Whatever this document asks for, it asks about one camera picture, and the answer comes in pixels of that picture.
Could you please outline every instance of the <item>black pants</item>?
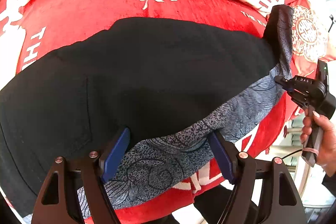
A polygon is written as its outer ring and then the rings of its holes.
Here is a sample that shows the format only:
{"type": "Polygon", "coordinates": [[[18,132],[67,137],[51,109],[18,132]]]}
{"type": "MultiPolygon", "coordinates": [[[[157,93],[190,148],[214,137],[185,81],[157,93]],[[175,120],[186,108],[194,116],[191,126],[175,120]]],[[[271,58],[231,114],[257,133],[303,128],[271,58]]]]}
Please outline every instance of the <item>black pants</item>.
{"type": "MultiPolygon", "coordinates": [[[[194,199],[195,208],[201,213],[208,224],[217,224],[221,217],[232,191],[218,185],[194,199]]],[[[258,207],[251,202],[245,224],[253,223],[258,207]]],[[[172,214],[144,224],[179,224],[172,214]]]]}

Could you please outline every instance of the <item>human hand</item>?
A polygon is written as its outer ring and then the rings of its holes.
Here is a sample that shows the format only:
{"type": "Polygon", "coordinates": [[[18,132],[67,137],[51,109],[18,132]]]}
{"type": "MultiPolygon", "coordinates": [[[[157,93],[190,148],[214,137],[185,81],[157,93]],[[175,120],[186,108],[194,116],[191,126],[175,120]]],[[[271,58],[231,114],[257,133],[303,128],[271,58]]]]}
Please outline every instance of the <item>human hand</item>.
{"type": "MultiPolygon", "coordinates": [[[[311,118],[308,116],[307,110],[305,110],[305,116],[303,119],[304,127],[300,136],[301,143],[304,143],[311,134],[311,118]]],[[[327,175],[331,177],[336,172],[336,129],[326,116],[313,111],[312,118],[324,131],[316,163],[321,165],[327,175]]]]}

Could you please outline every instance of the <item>pink rubber band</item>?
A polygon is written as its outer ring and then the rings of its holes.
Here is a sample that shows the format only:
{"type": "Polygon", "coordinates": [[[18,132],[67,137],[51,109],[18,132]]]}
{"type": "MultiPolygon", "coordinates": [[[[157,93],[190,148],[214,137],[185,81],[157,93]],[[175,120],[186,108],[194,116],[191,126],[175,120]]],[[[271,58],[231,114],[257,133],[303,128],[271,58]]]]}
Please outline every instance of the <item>pink rubber band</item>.
{"type": "Polygon", "coordinates": [[[311,153],[316,154],[316,156],[319,156],[319,151],[314,148],[306,147],[306,148],[303,148],[302,151],[311,152],[311,153]]]}

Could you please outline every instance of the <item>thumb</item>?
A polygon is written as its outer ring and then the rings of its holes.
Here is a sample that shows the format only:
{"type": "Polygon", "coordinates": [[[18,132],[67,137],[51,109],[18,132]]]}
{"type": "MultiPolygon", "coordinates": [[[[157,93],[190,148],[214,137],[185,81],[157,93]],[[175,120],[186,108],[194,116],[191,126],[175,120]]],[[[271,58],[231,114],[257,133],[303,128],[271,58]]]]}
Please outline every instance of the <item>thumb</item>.
{"type": "Polygon", "coordinates": [[[317,112],[313,111],[314,122],[319,125],[324,131],[331,131],[334,129],[334,124],[323,115],[319,115],[317,112]]]}

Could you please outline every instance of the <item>screw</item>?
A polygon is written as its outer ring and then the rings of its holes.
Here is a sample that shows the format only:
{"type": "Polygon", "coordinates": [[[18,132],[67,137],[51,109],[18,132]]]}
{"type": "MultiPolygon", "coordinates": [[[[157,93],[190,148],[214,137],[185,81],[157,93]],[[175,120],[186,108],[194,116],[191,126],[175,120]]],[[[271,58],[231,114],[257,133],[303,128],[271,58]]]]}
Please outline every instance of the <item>screw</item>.
{"type": "Polygon", "coordinates": [[[63,157],[57,157],[55,163],[60,164],[63,161],[63,157]]]}
{"type": "Polygon", "coordinates": [[[274,161],[276,164],[282,164],[282,159],[281,158],[274,158],[274,161]]]}
{"type": "Polygon", "coordinates": [[[240,153],[239,153],[239,156],[240,156],[242,159],[246,159],[249,155],[248,155],[248,153],[246,153],[246,152],[240,152],[240,153]]]}
{"type": "Polygon", "coordinates": [[[94,158],[97,158],[97,157],[98,157],[98,152],[97,152],[97,151],[92,151],[92,152],[90,152],[90,153],[89,153],[89,157],[90,157],[90,158],[93,158],[93,159],[94,159],[94,158]]]}

